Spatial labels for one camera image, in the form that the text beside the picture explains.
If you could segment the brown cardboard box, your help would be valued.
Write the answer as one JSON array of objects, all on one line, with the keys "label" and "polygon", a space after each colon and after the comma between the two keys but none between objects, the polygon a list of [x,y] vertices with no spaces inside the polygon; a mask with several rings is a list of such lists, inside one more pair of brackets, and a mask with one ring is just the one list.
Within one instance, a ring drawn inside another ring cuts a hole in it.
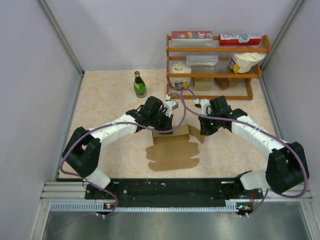
[{"label": "brown cardboard box", "polygon": [[205,136],[191,125],[181,125],[171,134],[152,133],[153,145],[146,148],[148,167],[154,172],[192,169],[200,160],[199,144]]}]

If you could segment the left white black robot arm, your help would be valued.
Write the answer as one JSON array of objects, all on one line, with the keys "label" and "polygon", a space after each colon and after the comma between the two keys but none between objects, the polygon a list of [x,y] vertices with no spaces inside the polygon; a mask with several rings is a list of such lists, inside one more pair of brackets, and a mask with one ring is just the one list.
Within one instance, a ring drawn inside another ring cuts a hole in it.
[{"label": "left white black robot arm", "polygon": [[111,179],[98,167],[101,149],[116,140],[151,127],[161,134],[172,130],[173,110],[179,104],[169,96],[165,101],[150,96],[136,109],[128,110],[118,119],[97,128],[78,127],[62,153],[62,159],[81,178],[96,186],[102,198],[109,198],[114,191]]}]

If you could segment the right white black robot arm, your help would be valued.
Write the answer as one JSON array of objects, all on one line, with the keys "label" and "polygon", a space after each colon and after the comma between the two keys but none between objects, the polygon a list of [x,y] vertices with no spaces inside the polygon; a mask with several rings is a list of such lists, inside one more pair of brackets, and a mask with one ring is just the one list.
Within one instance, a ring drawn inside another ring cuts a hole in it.
[{"label": "right white black robot arm", "polygon": [[307,190],[310,175],[300,143],[288,143],[265,131],[245,111],[232,109],[224,96],[196,99],[195,106],[201,110],[198,119],[202,135],[210,136],[220,128],[227,129],[246,140],[267,160],[265,170],[240,176],[240,181],[233,185],[237,197],[245,198],[253,189],[271,189],[281,195],[299,184],[303,184],[304,192]]}]

